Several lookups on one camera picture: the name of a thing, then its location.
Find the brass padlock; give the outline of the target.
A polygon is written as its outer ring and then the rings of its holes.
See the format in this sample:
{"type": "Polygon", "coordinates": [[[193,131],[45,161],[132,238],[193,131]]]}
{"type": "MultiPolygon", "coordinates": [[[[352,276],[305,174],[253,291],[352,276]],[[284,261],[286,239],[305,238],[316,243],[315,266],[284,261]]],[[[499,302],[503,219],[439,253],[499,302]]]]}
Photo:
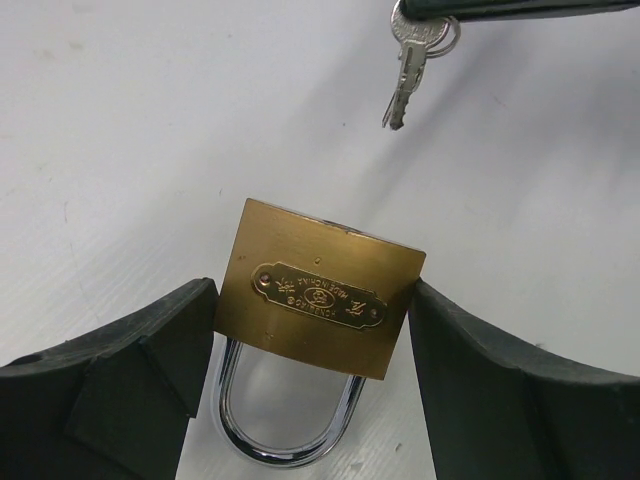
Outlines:
{"type": "Polygon", "coordinates": [[[346,432],[366,381],[385,377],[425,260],[422,250],[247,199],[214,317],[225,344],[211,408],[232,448],[276,469],[326,456],[346,432]],[[231,391],[244,346],[346,375],[317,437],[276,448],[240,427],[231,391]]]}

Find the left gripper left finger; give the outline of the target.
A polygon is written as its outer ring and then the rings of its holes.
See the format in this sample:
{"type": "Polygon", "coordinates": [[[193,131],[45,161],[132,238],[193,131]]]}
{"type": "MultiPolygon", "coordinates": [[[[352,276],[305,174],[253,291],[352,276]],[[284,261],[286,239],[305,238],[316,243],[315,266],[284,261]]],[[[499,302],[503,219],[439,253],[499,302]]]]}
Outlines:
{"type": "Polygon", "coordinates": [[[5,479],[172,479],[213,347],[215,283],[1,370],[5,479]]]}

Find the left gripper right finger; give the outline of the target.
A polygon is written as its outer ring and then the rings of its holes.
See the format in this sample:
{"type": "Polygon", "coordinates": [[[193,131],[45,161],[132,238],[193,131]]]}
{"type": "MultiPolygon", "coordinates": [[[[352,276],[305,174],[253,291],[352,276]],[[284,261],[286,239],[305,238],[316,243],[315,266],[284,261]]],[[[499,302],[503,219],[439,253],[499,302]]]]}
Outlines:
{"type": "Polygon", "coordinates": [[[412,351],[440,479],[635,479],[639,380],[563,358],[425,282],[412,351]]]}

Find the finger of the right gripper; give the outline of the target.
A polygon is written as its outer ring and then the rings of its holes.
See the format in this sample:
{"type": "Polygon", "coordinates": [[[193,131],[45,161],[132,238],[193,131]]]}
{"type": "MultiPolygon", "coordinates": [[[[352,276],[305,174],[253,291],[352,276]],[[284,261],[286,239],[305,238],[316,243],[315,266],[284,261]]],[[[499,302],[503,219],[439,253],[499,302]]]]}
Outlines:
{"type": "Polygon", "coordinates": [[[575,17],[638,8],[639,0],[407,0],[402,13],[411,20],[453,17],[458,21],[575,17]]]}

